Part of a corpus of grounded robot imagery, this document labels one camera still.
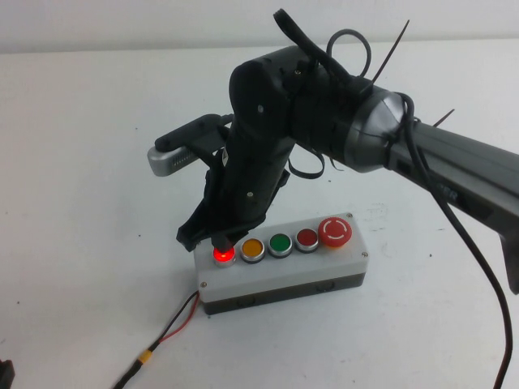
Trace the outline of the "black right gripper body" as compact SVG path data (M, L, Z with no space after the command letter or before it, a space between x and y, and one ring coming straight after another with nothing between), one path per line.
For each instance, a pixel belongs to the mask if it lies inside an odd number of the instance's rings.
M252 140L230 137L208 171L204 197L177 233L193 251L215 233L234 245L264 222L278 189L286 182L285 164L293 150L290 138Z

